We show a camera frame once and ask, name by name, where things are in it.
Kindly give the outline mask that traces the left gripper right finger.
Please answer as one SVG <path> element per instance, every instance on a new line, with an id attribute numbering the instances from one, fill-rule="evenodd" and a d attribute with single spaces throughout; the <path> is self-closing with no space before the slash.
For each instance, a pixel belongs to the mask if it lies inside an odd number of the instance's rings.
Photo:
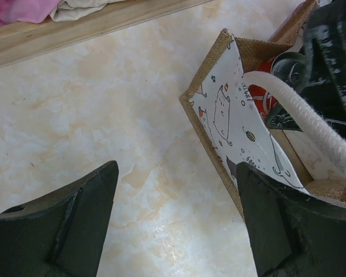
<path id="1" fill-rule="evenodd" d="M 346 204 L 302 193 L 245 162 L 237 178 L 258 276 L 346 276 Z"/>

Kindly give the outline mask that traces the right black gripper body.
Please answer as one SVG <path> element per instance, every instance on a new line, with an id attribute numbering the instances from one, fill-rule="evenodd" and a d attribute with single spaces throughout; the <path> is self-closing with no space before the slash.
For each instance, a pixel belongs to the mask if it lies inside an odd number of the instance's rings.
<path id="1" fill-rule="evenodd" d="M 302 48 L 276 57 L 272 73 L 346 140 L 346 1 L 312 12 Z"/>

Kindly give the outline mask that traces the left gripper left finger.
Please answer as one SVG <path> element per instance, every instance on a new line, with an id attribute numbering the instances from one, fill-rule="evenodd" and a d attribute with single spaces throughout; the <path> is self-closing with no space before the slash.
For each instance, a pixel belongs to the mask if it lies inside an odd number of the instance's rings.
<path id="1" fill-rule="evenodd" d="M 0 276 L 96 276 L 119 168 L 109 161 L 0 213 Z"/>

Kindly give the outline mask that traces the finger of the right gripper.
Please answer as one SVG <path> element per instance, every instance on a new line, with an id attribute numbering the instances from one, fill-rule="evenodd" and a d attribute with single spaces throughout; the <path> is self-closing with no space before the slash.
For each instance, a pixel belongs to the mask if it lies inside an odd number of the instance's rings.
<path id="1" fill-rule="evenodd" d="M 290 114 L 279 103 L 276 103 L 266 116 L 265 123 L 270 129 L 302 131 Z"/>

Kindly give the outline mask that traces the red cola can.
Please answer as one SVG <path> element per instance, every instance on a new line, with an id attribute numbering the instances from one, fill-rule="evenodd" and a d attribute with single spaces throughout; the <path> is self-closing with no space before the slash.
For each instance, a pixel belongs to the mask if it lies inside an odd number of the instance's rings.
<path id="1" fill-rule="evenodd" d="M 257 71 L 273 74 L 272 69 L 276 58 L 277 56 L 262 62 L 259 67 L 257 67 Z M 260 116 L 263 120 L 265 120 L 274 106 L 278 103 L 277 99 L 273 97 L 268 91 L 256 85 L 249 86 L 249 92 L 259 111 Z"/>

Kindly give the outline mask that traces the brown burlap canvas bag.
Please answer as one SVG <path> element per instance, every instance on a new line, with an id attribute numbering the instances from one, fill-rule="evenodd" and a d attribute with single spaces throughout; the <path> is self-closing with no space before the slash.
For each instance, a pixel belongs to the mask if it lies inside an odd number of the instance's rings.
<path id="1" fill-rule="evenodd" d="M 323 200 L 346 204 L 346 181 L 301 132 L 270 130 L 243 75 L 273 57 L 299 48 L 302 26 L 317 7 L 302 2 L 268 41 L 220 32 L 179 100 L 237 210 L 237 166 L 248 163 L 281 183 Z"/>

